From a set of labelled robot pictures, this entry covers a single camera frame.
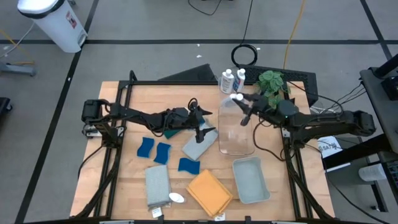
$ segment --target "white bottle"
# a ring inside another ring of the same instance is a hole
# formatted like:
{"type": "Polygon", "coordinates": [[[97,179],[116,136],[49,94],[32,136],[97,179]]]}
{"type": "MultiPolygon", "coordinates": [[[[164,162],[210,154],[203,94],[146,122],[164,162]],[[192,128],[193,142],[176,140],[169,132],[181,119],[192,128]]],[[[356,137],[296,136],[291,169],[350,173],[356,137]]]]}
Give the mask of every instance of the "white bottle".
{"type": "Polygon", "coordinates": [[[232,71],[231,69],[227,69],[226,72],[223,72],[223,76],[221,77],[221,91],[226,94],[231,93],[233,83],[234,76],[232,75],[232,71]]]}
{"type": "Polygon", "coordinates": [[[238,70],[238,74],[235,77],[235,81],[234,81],[234,91],[235,92],[240,92],[243,89],[243,85],[244,85],[244,80],[246,79],[246,76],[244,75],[245,73],[245,69],[239,69],[238,70]]]}

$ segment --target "blue sponge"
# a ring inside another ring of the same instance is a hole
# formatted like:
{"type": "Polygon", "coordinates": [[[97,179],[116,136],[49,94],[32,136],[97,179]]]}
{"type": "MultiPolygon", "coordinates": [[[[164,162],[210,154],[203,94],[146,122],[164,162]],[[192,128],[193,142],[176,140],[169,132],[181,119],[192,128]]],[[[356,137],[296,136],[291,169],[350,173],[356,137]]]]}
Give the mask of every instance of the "blue sponge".
{"type": "Polygon", "coordinates": [[[198,175],[200,171],[200,162],[181,158],[180,164],[178,165],[178,171],[187,171],[193,175],[198,175]]]}
{"type": "Polygon", "coordinates": [[[155,158],[155,162],[158,162],[160,164],[166,165],[168,159],[169,159],[169,154],[170,154],[170,148],[172,146],[166,143],[162,143],[160,142],[157,145],[156,148],[156,158],[155,158]]]}
{"type": "Polygon", "coordinates": [[[155,139],[142,137],[142,144],[137,150],[137,156],[149,158],[150,151],[154,147],[155,139]]]}

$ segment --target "concrete floor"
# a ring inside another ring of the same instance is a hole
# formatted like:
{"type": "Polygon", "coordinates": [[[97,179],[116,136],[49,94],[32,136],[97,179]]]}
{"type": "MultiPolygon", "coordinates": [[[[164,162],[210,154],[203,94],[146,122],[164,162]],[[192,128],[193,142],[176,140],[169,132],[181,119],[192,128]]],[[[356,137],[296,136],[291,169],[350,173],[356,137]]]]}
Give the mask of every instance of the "concrete floor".
{"type": "MultiPolygon", "coordinates": [[[[76,1],[73,10],[85,24],[97,0],[76,1]]],[[[209,12],[217,3],[216,0],[192,2],[209,12]]],[[[398,40],[398,2],[366,2],[384,39],[398,40]]],[[[254,0],[246,39],[288,39],[299,8],[300,1],[254,0]]],[[[80,133],[81,107],[86,99],[98,97],[101,82],[127,79],[131,69],[139,80],[157,80],[204,63],[209,63],[217,75],[226,68],[233,68],[230,53],[236,44],[226,44],[227,41],[204,43],[241,39],[249,1],[223,1],[211,17],[196,12],[186,1],[178,0],[100,0],[94,9],[89,40],[105,40],[105,43],[106,40],[143,41],[84,46],[25,222],[68,217],[76,188],[76,173],[86,146],[86,139],[80,133]],[[145,40],[178,41],[154,44],[154,41],[145,40]]],[[[20,38],[31,25],[29,19],[17,12],[15,1],[0,3],[0,21],[0,29],[13,39],[20,38]]],[[[35,26],[26,39],[39,42],[49,38],[35,26]]],[[[377,35],[359,0],[307,0],[294,39],[377,40],[377,35]]],[[[68,73],[71,75],[74,55],[62,52],[54,44],[38,42],[21,45],[35,59],[37,76],[0,75],[0,96],[11,98],[14,104],[13,112],[0,129],[0,223],[14,223],[16,219],[65,79],[68,73]]],[[[1,55],[4,47],[10,45],[3,36],[0,36],[0,44],[1,55]]],[[[255,44],[255,47],[261,48],[257,65],[282,67],[285,44],[255,44]]],[[[388,45],[388,49],[392,55],[398,53],[397,45],[388,45]]],[[[237,53],[237,60],[242,63],[251,59],[250,52],[240,50],[237,53]]],[[[10,63],[26,60],[17,50],[1,59],[10,63]]],[[[291,45],[287,69],[315,72],[319,94],[338,99],[359,84],[360,70],[379,66],[385,61],[381,44],[355,41],[317,44],[308,41],[291,45]]],[[[330,104],[324,100],[317,103],[318,106],[330,104]]],[[[345,109],[374,114],[366,95],[347,103],[345,109]]],[[[349,179],[343,174],[341,178],[349,179]]],[[[397,204],[387,183],[382,181],[381,185],[389,213],[369,209],[376,204],[369,186],[339,186],[356,205],[392,223],[398,218],[397,204]]],[[[332,186],[330,191],[338,218],[376,222],[351,207],[332,186]]]]}

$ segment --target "black cable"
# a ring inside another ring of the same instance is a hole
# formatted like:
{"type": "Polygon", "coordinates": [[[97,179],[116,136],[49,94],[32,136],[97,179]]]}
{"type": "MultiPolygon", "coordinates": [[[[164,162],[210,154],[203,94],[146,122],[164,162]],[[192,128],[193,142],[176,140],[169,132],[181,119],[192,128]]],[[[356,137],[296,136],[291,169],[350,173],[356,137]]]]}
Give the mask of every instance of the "black cable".
{"type": "Polygon", "coordinates": [[[253,129],[253,143],[254,143],[254,146],[256,146],[256,147],[257,147],[258,149],[260,149],[260,150],[263,150],[263,151],[266,151],[266,152],[271,153],[277,160],[279,160],[279,161],[281,161],[281,162],[284,162],[285,159],[279,158],[279,157],[278,157],[274,152],[272,152],[271,150],[266,149],[266,148],[263,148],[263,147],[260,147],[260,146],[257,145],[257,142],[256,142],[256,131],[257,131],[257,128],[258,128],[264,121],[265,121],[265,120],[262,120],[260,123],[256,124],[256,126],[255,126],[254,129],[253,129]]]}
{"type": "Polygon", "coordinates": [[[193,103],[193,102],[198,103],[198,99],[196,99],[196,98],[194,97],[194,98],[192,98],[191,100],[189,100],[189,102],[188,102],[188,109],[191,107],[191,103],[193,103]]]}
{"type": "MultiPolygon", "coordinates": [[[[340,99],[337,100],[337,102],[339,102],[340,100],[344,99],[346,96],[352,94],[357,88],[359,88],[362,85],[362,83],[360,83],[357,87],[355,87],[353,90],[351,90],[349,93],[345,94],[343,97],[341,97],[340,99]]],[[[333,103],[329,108],[327,108],[326,110],[324,110],[321,114],[325,113],[326,111],[328,111],[329,109],[334,108],[336,105],[336,103],[333,103]]]]}
{"type": "Polygon", "coordinates": [[[250,62],[250,63],[247,64],[247,65],[255,65],[256,62],[257,62],[257,59],[258,59],[258,52],[257,52],[257,49],[256,49],[253,45],[250,45],[250,44],[243,44],[243,42],[244,42],[244,40],[245,40],[245,38],[246,38],[246,32],[248,31],[248,26],[249,26],[249,20],[250,20],[250,14],[251,14],[252,5],[253,5],[253,0],[251,0],[251,2],[250,2],[249,15],[248,15],[248,20],[247,20],[247,22],[246,22],[246,28],[244,29],[243,39],[242,39],[241,43],[240,43],[238,46],[236,46],[236,47],[232,50],[232,52],[231,52],[231,60],[232,60],[232,62],[234,63],[234,65],[237,66],[238,68],[240,68],[240,65],[241,65],[241,64],[238,64],[238,63],[235,61],[235,52],[236,52],[236,50],[238,50],[238,49],[241,48],[241,47],[246,47],[246,48],[250,49],[250,50],[253,52],[253,54],[254,54],[253,61],[250,62]]]}
{"type": "Polygon", "coordinates": [[[151,133],[152,133],[154,136],[156,136],[156,137],[159,138],[159,137],[162,137],[162,136],[164,135],[164,132],[165,132],[165,130],[166,130],[166,123],[167,123],[167,121],[169,120],[169,116],[170,116],[170,114],[168,114],[168,115],[165,116],[164,122],[163,122],[163,128],[162,128],[160,134],[157,134],[157,133],[154,132],[153,127],[151,127],[151,124],[148,122],[148,120],[146,120],[146,119],[144,119],[144,118],[142,118],[142,119],[147,123],[149,131],[151,131],[151,133]]]}
{"type": "Polygon", "coordinates": [[[105,107],[105,111],[106,111],[106,112],[111,113],[111,107],[110,107],[110,105],[105,105],[104,107],[105,107]]]}
{"type": "Polygon", "coordinates": [[[266,149],[266,148],[263,148],[263,147],[260,147],[260,146],[257,145],[257,142],[256,142],[256,131],[257,131],[257,128],[258,128],[260,125],[262,125],[262,123],[263,123],[264,121],[265,121],[265,120],[262,120],[261,122],[259,122],[258,124],[256,124],[256,126],[255,126],[254,129],[253,129],[253,144],[254,144],[254,146],[255,146],[256,148],[260,149],[260,150],[263,150],[263,151],[266,151],[266,152],[271,153],[277,160],[279,160],[279,161],[281,161],[281,162],[286,161],[286,159],[283,159],[283,158],[282,158],[282,152],[284,151],[284,149],[282,149],[282,150],[280,151],[280,153],[279,153],[280,157],[278,157],[278,156],[277,156],[274,152],[272,152],[271,150],[266,149]]]}
{"type": "MultiPolygon", "coordinates": [[[[315,148],[315,147],[313,147],[313,146],[311,146],[311,145],[309,145],[309,144],[306,144],[306,146],[310,146],[310,147],[316,149],[317,151],[319,151],[319,152],[321,153],[321,151],[320,151],[319,149],[317,149],[317,148],[315,148]]],[[[378,219],[378,218],[372,216],[372,215],[369,214],[368,212],[365,212],[362,208],[359,208],[359,207],[358,207],[357,205],[355,205],[352,201],[350,201],[350,200],[348,199],[348,197],[347,197],[345,194],[343,194],[342,191],[341,191],[331,180],[329,180],[327,172],[325,173],[325,177],[326,177],[326,180],[327,180],[332,186],[334,186],[334,188],[340,193],[340,195],[343,196],[343,198],[344,198],[350,205],[352,205],[354,208],[358,209],[360,212],[362,212],[362,213],[365,214],[366,216],[372,218],[373,220],[376,220],[376,221],[378,221],[378,222],[380,222],[380,223],[383,223],[383,224],[390,224],[390,223],[388,223],[388,222],[385,222],[385,221],[383,221],[383,220],[381,220],[381,219],[378,219]]]]}
{"type": "Polygon", "coordinates": [[[197,9],[195,6],[192,6],[191,0],[188,0],[188,4],[189,4],[192,8],[194,8],[194,10],[196,10],[196,11],[198,11],[198,12],[200,12],[200,13],[203,13],[204,15],[212,16],[212,15],[214,15],[214,13],[216,13],[216,11],[217,11],[217,9],[218,9],[218,6],[220,6],[221,0],[218,1],[218,4],[217,4],[217,6],[216,6],[216,9],[215,9],[214,12],[212,12],[212,13],[203,12],[203,11],[197,9]]]}
{"type": "Polygon", "coordinates": [[[307,90],[304,90],[303,88],[301,88],[301,87],[299,87],[298,85],[292,83],[291,81],[287,81],[287,82],[290,83],[290,84],[292,84],[293,86],[296,86],[297,88],[299,88],[300,90],[304,91],[305,93],[307,93],[307,94],[309,94],[309,95],[317,96],[317,97],[320,97],[320,98],[323,98],[323,99],[326,99],[326,100],[329,100],[329,101],[334,102],[334,103],[337,104],[337,106],[339,106],[340,109],[341,109],[339,115],[342,115],[342,114],[343,114],[344,109],[343,109],[343,106],[341,105],[341,103],[339,103],[339,102],[337,102],[337,101],[335,101],[335,100],[332,100],[332,99],[329,98],[329,97],[321,96],[321,95],[318,95],[318,94],[315,94],[315,93],[311,93],[311,92],[309,92],[309,91],[307,91],[307,90]]]}
{"type": "Polygon", "coordinates": [[[345,104],[345,103],[348,103],[348,102],[350,102],[350,101],[352,101],[352,100],[355,100],[355,99],[357,99],[358,97],[360,97],[360,96],[362,96],[363,94],[365,94],[365,93],[366,93],[366,90],[365,90],[364,92],[361,93],[362,90],[364,90],[364,88],[360,89],[357,93],[355,93],[354,95],[352,95],[352,96],[350,96],[349,98],[347,98],[347,100],[344,101],[344,102],[342,102],[341,105],[343,105],[343,104],[345,104]]]}
{"type": "Polygon", "coordinates": [[[362,92],[361,94],[359,94],[358,96],[355,96],[355,97],[352,98],[352,99],[349,99],[349,100],[346,100],[346,101],[342,102],[341,104],[343,105],[343,104],[345,104],[345,103],[350,102],[351,100],[355,100],[355,99],[357,99],[358,97],[362,96],[362,95],[365,94],[365,93],[366,93],[366,91],[362,92]]]}
{"type": "Polygon", "coordinates": [[[358,142],[353,142],[353,141],[341,139],[341,138],[338,138],[338,137],[335,137],[335,138],[336,138],[337,140],[339,140],[339,141],[349,142],[349,143],[352,143],[352,144],[355,144],[355,145],[359,144],[358,142]]]}
{"type": "Polygon", "coordinates": [[[261,118],[259,117],[259,123],[261,123],[261,126],[266,127],[266,128],[268,128],[269,126],[271,126],[271,124],[263,125],[262,123],[263,123],[264,121],[265,121],[264,119],[261,120],[261,118]]]}
{"type": "Polygon", "coordinates": [[[80,164],[79,171],[77,172],[77,179],[80,177],[80,171],[81,168],[83,168],[84,164],[87,162],[88,159],[93,157],[100,149],[104,147],[104,144],[102,144],[99,148],[97,148],[93,153],[91,153],[86,159],[83,160],[83,162],[80,164]]]}
{"type": "MultiPolygon", "coordinates": [[[[123,131],[121,131],[121,132],[118,134],[118,137],[120,137],[120,136],[126,131],[126,129],[127,129],[127,127],[123,127],[123,131]]],[[[94,156],[100,149],[102,149],[103,147],[104,147],[104,144],[102,144],[99,148],[97,148],[94,152],[92,152],[86,159],[83,160],[83,162],[80,164],[79,171],[77,172],[77,179],[79,179],[81,169],[83,168],[83,166],[85,165],[85,163],[86,163],[91,157],[93,157],[93,156],[94,156]]]]}

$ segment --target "white plastic bin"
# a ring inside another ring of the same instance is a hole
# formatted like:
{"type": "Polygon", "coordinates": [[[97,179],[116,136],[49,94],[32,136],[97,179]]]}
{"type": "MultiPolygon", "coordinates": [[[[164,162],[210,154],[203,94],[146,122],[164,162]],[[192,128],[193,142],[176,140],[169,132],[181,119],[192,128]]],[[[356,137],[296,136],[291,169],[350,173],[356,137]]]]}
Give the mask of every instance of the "white plastic bin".
{"type": "Polygon", "coordinates": [[[19,0],[18,11],[31,18],[64,52],[76,53],[87,38],[66,0],[19,0]]]}
{"type": "Polygon", "coordinates": [[[364,181],[375,181],[387,179],[381,164],[362,167],[358,171],[359,176],[364,181]]]}

